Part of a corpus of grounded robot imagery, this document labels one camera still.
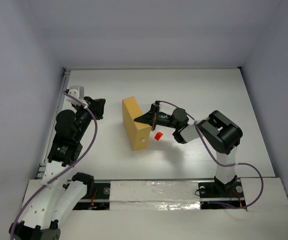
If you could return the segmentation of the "yellow plastic tray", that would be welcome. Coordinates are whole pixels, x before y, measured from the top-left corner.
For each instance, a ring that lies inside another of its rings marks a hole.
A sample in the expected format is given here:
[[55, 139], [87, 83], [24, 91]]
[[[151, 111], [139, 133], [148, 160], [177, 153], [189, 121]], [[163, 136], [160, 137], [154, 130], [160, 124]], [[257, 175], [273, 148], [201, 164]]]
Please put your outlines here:
[[133, 151], [148, 148], [151, 126], [134, 121], [135, 118], [140, 117], [142, 114], [134, 96], [122, 100], [123, 124]]

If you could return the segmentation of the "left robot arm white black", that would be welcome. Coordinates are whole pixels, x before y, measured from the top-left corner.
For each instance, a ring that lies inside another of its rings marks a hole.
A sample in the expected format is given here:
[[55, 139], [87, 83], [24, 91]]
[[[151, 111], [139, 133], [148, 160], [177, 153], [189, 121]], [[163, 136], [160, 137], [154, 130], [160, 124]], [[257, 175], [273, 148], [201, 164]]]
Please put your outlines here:
[[88, 153], [82, 151], [81, 139], [89, 124], [103, 118], [104, 98], [75, 97], [64, 93], [74, 110], [63, 110], [56, 116], [55, 136], [48, 155], [41, 187], [22, 206], [10, 227], [12, 240], [57, 240], [60, 227], [83, 197], [92, 197], [94, 177], [71, 169]]

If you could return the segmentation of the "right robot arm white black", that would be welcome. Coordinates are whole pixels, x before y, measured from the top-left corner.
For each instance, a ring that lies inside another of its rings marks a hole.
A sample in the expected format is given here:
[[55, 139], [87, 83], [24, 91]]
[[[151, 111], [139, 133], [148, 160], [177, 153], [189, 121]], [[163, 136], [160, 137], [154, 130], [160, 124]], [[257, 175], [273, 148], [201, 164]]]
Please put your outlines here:
[[226, 193], [237, 181], [235, 172], [235, 154], [243, 136], [242, 130], [220, 111], [215, 110], [201, 121], [194, 120], [185, 109], [176, 107], [172, 114], [160, 111], [162, 101], [155, 101], [150, 110], [135, 118], [138, 123], [148, 124], [152, 130], [156, 126], [174, 129], [173, 137], [180, 144], [186, 144], [195, 139], [208, 142], [216, 152], [214, 156], [205, 144], [205, 148], [217, 164], [214, 176], [214, 188], [218, 193]]

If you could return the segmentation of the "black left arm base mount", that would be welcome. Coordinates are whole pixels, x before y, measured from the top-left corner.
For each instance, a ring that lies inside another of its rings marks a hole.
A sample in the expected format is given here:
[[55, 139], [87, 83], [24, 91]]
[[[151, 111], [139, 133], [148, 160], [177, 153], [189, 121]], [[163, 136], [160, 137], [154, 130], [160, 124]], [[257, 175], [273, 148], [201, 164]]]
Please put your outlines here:
[[95, 196], [95, 200], [109, 200], [110, 197], [110, 188], [111, 183], [110, 182], [99, 182], [96, 181], [94, 184], [94, 190], [89, 196], [89, 199], [91, 199], [93, 196]]

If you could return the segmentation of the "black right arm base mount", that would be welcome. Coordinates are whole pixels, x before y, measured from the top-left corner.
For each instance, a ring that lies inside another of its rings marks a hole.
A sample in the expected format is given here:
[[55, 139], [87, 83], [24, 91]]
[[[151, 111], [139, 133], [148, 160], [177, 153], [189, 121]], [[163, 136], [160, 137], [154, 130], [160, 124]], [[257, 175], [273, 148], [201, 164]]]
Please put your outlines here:
[[236, 182], [228, 190], [220, 190], [214, 182], [199, 182], [199, 195], [202, 199], [230, 200], [233, 198], [244, 200], [241, 182]]

